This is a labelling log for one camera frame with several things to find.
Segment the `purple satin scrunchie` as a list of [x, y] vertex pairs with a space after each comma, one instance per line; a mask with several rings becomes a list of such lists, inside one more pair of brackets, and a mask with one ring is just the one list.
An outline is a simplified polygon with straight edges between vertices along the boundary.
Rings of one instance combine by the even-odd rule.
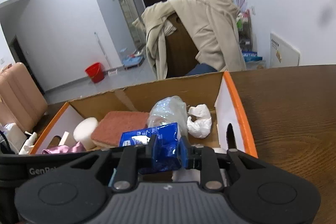
[[86, 151], [85, 147], [80, 142], [77, 142], [75, 145], [72, 145], [72, 146], [59, 145], [56, 147], [44, 149], [42, 151], [42, 155], [80, 153], [80, 152], [85, 152], [85, 151]]

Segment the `blue tissue pack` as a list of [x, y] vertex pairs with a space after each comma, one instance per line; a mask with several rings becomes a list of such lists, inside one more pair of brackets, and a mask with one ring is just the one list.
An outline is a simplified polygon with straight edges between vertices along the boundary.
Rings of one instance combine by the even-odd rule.
[[179, 170], [181, 164], [177, 156], [177, 123], [124, 132], [121, 135], [119, 146], [148, 145], [153, 135], [156, 136], [156, 140], [152, 150], [151, 166], [141, 168], [139, 173], [154, 174]]

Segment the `orange scrubbing sponge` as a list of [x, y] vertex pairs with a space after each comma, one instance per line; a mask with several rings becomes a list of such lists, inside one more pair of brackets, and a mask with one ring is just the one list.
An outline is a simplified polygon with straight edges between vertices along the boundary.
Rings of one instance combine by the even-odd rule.
[[124, 132], [146, 128], [149, 113], [137, 111], [110, 111], [91, 134], [100, 147], [118, 147]]

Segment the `iridescent scrunchie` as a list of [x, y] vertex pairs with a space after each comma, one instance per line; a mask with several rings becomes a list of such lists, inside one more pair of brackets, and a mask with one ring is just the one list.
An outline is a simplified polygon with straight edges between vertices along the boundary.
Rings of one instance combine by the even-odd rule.
[[158, 101], [150, 111], [148, 127], [157, 127], [171, 123], [178, 124], [178, 139], [188, 137], [187, 105], [179, 96], [167, 97]]

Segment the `white crumpled cloth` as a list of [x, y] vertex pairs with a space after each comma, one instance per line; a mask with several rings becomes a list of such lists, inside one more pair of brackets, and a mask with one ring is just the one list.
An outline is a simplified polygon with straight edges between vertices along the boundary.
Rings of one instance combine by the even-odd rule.
[[25, 132], [26, 134], [29, 135], [28, 139], [24, 142], [24, 144], [22, 145], [22, 148], [19, 151], [19, 155], [28, 155], [30, 154], [31, 150], [34, 147], [35, 141], [37, 139], [37, 133], [33, 132], [28, 133], [27, 131]]

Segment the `red cardboard box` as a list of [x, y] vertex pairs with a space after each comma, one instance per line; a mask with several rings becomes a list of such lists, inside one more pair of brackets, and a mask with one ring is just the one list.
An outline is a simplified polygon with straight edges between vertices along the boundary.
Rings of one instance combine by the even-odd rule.
[[256, 157], [257, 150], [238, 91], [228, 72], [180, 77], [120, 88], [66, 102], [36, 141], [26, 164], [29, 177], [59, 167], [75, 155], [42, 155], [52, 139], [73, 132], [84, 119], [102, 120], [112, 111], [149, 113], [148, 127], [164, 123], [187, 124], [189, 108], [206, 105], [211, 113], [211, 132], [206, 138], [189, 137], [200, 144], [226, 151], [231, 147]]

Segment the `pink suitcase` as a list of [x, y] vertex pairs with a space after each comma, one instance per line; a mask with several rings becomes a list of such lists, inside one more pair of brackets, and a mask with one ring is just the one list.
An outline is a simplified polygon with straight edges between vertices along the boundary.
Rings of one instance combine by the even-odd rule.
[[23, 63], [1, 71], [1, 125], [15, 123], [31, 131], [47, 111], [47, 102]]

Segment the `wooden chair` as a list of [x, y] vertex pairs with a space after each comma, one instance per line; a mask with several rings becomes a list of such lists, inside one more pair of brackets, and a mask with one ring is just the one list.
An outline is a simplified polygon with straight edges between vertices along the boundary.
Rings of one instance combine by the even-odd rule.
[[176, 30], [166, 37], [167, 78], [217, 72], [196, 60], [198, 49], [176, 13], [168, 17]]

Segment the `red bucket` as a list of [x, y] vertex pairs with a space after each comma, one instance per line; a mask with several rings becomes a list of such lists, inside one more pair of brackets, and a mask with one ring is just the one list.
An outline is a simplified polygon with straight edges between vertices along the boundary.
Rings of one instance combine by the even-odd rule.
[[85, 73], [94, 84], [99, 83], [105, 78], [104, 67], [100, 62], [90, 65], [88, 68], [85, 69]]

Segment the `beige jacket on chair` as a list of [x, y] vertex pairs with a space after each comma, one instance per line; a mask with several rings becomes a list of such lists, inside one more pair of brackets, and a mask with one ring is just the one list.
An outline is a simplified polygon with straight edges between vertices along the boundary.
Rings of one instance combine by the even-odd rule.
[[217, 71], [246, 69], [239, 46], [234, 0], [167, 0], [145, 9], [132, 25], [146, 34], [146, 57], [157, 80], [167, 77], [166, 37], [176, 28], [168, 20], [177, 14], [198, 49], [195, 57]]

